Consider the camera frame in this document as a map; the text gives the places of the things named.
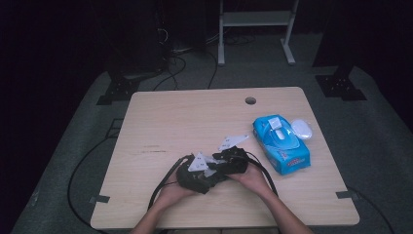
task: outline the dark background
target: dark background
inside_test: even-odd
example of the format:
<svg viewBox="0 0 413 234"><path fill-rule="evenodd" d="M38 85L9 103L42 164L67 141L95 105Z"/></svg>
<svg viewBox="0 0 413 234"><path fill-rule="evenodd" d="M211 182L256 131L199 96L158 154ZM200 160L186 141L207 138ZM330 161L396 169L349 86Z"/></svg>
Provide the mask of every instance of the dark background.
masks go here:
<svg viewBox="0 0 413 234"><path fill-rule="evenodd" d="M240 4L246 10L289 8L290 1L276 2ZM225 6L237 4L228 0ZM315 66L337 65L350 54L412 129L413 24L407 5L400 0L301 0L293 33L325 32ZM202 47L217 32L218 6L217 0L1 1L1 233L13 228L76 108L111 56L142 70L158 68L156 26L168 29L171 39Z"/></svg>

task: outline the person's left hand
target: person's left hand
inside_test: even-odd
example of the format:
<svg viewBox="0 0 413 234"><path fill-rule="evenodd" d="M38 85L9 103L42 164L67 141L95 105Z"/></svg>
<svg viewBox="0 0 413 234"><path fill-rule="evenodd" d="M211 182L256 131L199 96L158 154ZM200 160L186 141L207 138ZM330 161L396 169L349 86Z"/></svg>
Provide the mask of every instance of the person's left hand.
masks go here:
<svg viewBox="0 0 413 234"><path fill-rule="evenodd" d="M196 194L197 192L181 187L176 179L176 170L165 182L165 186L161 189L158 199L155 203L161 203L163 207L167 208L179 202L185 197Z"/></svg>

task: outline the gray carpet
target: gray carpet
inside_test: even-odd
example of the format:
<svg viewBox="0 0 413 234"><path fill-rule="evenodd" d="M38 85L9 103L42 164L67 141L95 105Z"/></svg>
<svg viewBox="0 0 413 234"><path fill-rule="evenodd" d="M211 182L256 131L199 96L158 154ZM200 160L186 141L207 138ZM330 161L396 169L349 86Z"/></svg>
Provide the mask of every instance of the gray carpet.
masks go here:
<svg viewBox="0 0 413 234"><path fill-rule="evenodd" d="M312 227L316 233L391 233L378 211L388 219L395 233L411 233L413 135L381 95L374 80L359 68L352 71L350 79L367 100L342 101L323 95L315 75L332 74L335 67L312 68L320 34L292 35L290 46L297 61L294 66L285 60L281 37L257 36L252 43L227 46L226 65L217 68L210 88L298 86L304 90L344 181L358 191L354 201L359 224ZM216 46L208 50L216 57ZM200 52L180 57L185 59L186 67L175 76L177 88L206 89L215 69L213 57ZM172 58L170 71L179 70L182 64ZM168 76L165 72L145 80L139 90L151 91ZM106 133L114 119L124 118L129 104L114 101L111 105L96 105L109 83L107 73L102 73L90 87L13 233L97 233L71 212L66 194L73 171L88 155L73 177L71 200L79 216L89 222L94 210L90 199L98 195L116 143L116 138L104 140ZM173 89L175 84L169 79L158 90Z"/></svg>

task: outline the person's hand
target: person's hand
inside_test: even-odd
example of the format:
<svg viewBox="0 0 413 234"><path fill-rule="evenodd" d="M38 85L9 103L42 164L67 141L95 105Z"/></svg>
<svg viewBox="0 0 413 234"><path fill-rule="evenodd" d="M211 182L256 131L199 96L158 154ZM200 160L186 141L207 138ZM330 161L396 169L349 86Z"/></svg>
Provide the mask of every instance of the person's hand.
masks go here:
<svg viewBox="0 0 413 234"><path fill-rule="evenodd" d="M195 191L183 188L179 185L176 179L176 170L168 178L166 185L161 189L158 199L155 203L161 203L163 207L167 208L179 202L185 197L196 194Z"/></svg>
<svg viewBox="0 0 413 234"><path fill-rule="evenodd" d="M257 195L268 192L268 190L271 191L267 180L265 180L264 176L262 175L262 171L253 164L249 163L246 171L243 174L232 174L227 176L238 181L245 188L251 190Z"/></svg>

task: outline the wooden tabletop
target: wooden tabletop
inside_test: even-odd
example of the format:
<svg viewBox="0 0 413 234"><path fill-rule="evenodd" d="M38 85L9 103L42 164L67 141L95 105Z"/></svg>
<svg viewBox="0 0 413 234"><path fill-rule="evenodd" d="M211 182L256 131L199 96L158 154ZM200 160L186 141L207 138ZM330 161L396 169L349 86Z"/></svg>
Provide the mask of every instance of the wooden tabletop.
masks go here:
<svg viewBox="0 0 413 234"><path fill-rule="evenodd" d="M255 98L255 104L245 103ZM312 166L291 175L279 175L269 164L252 134L253 121L280 114L288 121L308 121L313 137L305 143ZM307 225L353 225L359 221L325 142L319 124L300 88L257 88L142 92L131 98L119 134L92 227L132 228L145 214L152 192L181 157L202 151L219 152L226 136L249 135L240 143L256 155L270 173L285 204ZM233 180L226 180L206 194L197 194L170 208L158 227L270 227L276 226L261 200Z"/></svg>

